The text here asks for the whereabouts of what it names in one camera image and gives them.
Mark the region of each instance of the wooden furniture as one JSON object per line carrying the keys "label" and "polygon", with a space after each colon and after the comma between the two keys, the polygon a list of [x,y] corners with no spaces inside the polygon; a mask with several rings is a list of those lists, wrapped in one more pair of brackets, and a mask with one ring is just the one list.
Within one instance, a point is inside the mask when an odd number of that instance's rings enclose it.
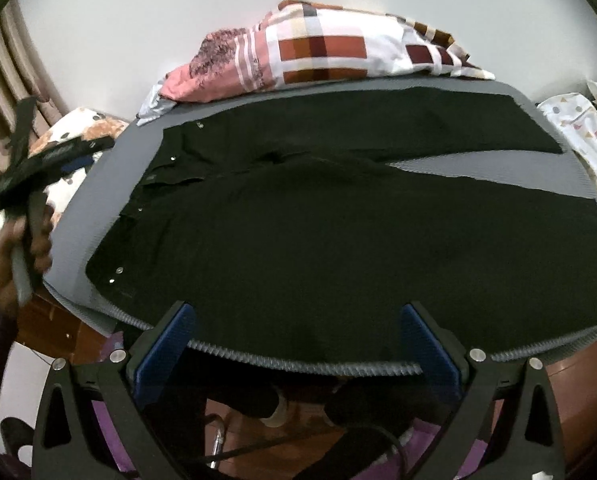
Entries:
{"label": "wooden furniture", "polygon": [[565,458],[573,466],[597,445],[597,341],[547,367],[565,438]]}
{"label": "wooden furniture", "polygon": [[22,307],[16,341],[49,357],[73,364],[96,361],[105,337],[81,322],[41,287]]}

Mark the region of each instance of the white bedding with dots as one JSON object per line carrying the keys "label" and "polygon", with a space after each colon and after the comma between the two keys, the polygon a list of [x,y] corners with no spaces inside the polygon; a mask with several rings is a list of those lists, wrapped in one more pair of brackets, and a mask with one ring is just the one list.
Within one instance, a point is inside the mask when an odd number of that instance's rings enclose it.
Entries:
{"label": "white bedding with dots", "polygon": [[597,83],[589,81],[587,86],[594,103],[582,94],[562,94],[543,101],[538,109],[565,136],[597,186]]}

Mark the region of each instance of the black mount frame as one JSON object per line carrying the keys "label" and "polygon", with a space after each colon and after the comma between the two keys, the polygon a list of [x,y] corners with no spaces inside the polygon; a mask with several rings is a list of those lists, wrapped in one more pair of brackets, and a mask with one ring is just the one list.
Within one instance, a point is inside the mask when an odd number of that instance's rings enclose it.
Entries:
{"label": "black mount frame", "polygon": [[[145,332],[120,362],[70,366],[61,362],[48,375],[38,410],[34,437],[32,478],[35,480],[123,480],[134,478],[117,470],[91,400],[102,400],[118,436],[142,480],[183,480],[181,467],[150,431],[134,401],[128,373],[141,367],[181,308],[176,303],[159,325]],[[427,328],[447,350],[466,379],[465,393],[448,423],[424,456],[409,471],[410,480],[452,480],[465,461],[492,402],[504,399],[501,415],[479,469],[471,480],[563,480],[563,437],[553,391],[542,363],[497,363],[483,354],[463,351],[451,333],[436,326],[424,308],[414,303]],[[217,478],[220,473],[199,468],[194,480]]]}

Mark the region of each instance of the human hand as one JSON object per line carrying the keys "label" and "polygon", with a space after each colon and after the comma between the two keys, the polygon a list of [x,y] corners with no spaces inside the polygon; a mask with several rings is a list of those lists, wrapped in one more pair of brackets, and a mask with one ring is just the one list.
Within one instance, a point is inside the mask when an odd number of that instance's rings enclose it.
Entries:
{"label": "human hand", "polygon": [[[52,231],[52,214],[54,210],[47,205],[43,216],[42,231],[32,239],[30,251],[34,256],[34,268],[41,274],[52,265],[50,249],[50,233]],[[12,248],[22,240],[26,229],[26,218],[9,220],[0,232],[0,310],[7,316],[18,315],[18,297],[16,286],[12,280]]]}

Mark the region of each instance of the wooden cabinet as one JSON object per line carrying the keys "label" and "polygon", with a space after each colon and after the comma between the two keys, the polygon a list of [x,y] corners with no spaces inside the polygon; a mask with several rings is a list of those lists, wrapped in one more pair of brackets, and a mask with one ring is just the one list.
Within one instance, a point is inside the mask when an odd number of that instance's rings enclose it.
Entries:
{"label": "wooden cabinet", "polygon": [[64,309],[41,287],[22,307],[16,341],[49,357],[63,357],[74,364],[95,361],[104,336]]}

